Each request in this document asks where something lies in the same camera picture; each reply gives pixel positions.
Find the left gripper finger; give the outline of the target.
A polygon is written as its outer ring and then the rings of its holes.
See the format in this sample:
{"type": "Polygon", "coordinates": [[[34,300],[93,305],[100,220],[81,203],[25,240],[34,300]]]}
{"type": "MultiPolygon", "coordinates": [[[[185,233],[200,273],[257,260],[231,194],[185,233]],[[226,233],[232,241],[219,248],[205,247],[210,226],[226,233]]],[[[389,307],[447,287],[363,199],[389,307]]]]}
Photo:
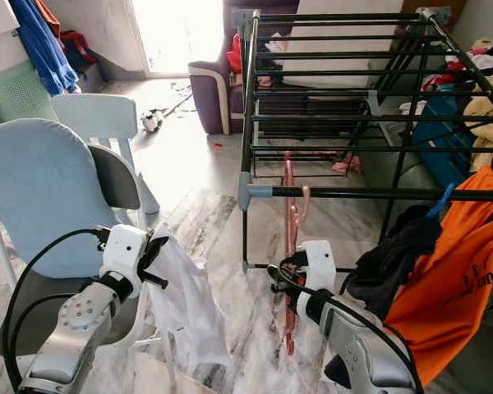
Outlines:
{"type": "Polygon", "coordinates": [[[142,249],[138,265],[152,265],[165,244],[167,244],[166,236],[152,236],[148,243],[145,244],[144,249],[142,249]]]}

